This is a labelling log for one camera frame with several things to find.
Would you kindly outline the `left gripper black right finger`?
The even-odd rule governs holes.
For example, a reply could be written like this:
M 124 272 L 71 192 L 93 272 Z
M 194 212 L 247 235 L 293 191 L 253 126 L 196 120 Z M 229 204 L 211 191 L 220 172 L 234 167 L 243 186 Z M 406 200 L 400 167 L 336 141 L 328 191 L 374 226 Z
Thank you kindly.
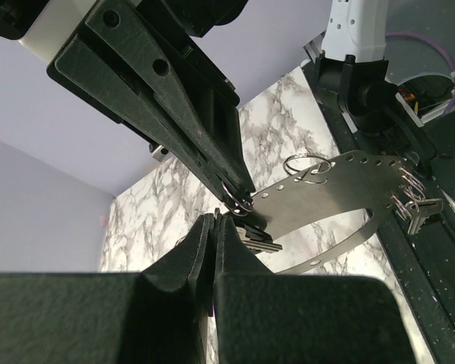
M 222 363 L 413 363 L 394 295 L 363 276 L 276 275 L 218 226 L 214 279 Z

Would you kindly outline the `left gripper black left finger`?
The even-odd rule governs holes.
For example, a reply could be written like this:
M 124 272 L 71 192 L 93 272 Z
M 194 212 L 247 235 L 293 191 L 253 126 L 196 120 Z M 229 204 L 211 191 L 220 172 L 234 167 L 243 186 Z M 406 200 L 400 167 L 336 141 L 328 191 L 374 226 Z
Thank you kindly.
M 145 271 L 0 273 L 0 363 L 203 363 L 211 214 Z

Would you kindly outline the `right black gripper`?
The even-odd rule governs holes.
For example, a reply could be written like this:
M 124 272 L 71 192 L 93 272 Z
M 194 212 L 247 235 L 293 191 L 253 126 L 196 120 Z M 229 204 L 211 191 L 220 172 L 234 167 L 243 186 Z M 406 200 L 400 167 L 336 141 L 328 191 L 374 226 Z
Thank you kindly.
M 255 187 L 239 97 L 193 41 L 242 1 L 0 1 L 0 37 L 47 62 L 77 98 L 165 147 L 229 208 Z

